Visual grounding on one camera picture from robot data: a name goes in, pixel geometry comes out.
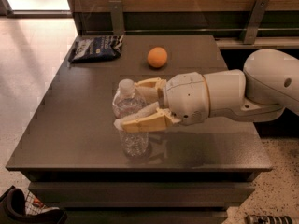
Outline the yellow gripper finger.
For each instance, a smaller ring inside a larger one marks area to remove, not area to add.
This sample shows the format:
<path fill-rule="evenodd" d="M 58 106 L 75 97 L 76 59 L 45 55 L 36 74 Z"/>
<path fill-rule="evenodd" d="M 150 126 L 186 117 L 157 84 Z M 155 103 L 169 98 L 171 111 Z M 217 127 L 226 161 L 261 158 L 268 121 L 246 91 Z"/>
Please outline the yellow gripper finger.
<path fill-rule="evenodd" d="M 127 133 L 164 131 L 168 127 L 181 123 L 169 108 L 160 108 L 155 102 L 140 109 L 134 114 L 114 121 L 114 126 Z"/>
<path fill-rule="evenodd" d="M 165 79 L 154 77 L 136 82 L 135 88 L 148 104 L 152 104 L 163 98 L 163 88 L 165 85 Z"/>

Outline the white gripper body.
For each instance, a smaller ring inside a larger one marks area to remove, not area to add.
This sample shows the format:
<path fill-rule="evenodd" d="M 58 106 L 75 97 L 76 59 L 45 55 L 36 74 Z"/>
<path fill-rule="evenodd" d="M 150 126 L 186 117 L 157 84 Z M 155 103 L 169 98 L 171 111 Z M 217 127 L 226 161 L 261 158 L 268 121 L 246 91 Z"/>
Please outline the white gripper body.
<path fill-rule="evenodd" d="M 172 77 L 163 88 L 163 104 L 183 125 L 204 122 L 209 115 L 205 78 L 198 73 Z"/>

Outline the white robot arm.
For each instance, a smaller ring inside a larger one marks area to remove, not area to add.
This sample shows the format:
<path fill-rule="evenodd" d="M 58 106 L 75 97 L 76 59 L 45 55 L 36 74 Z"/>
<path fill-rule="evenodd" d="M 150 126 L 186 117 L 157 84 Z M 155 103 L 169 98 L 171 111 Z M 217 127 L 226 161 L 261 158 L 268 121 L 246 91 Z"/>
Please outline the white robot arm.
<path fill-rule="evenodd" d="M 299 114 L 299 60 L 275 49 L 250 54 L 242 70 L 179 74 L 131 82 L 148 105 L 114 121 L 128 133 L 163 131 L 208 118 L 241 122 L 277 119 L 285 109 Z"/>

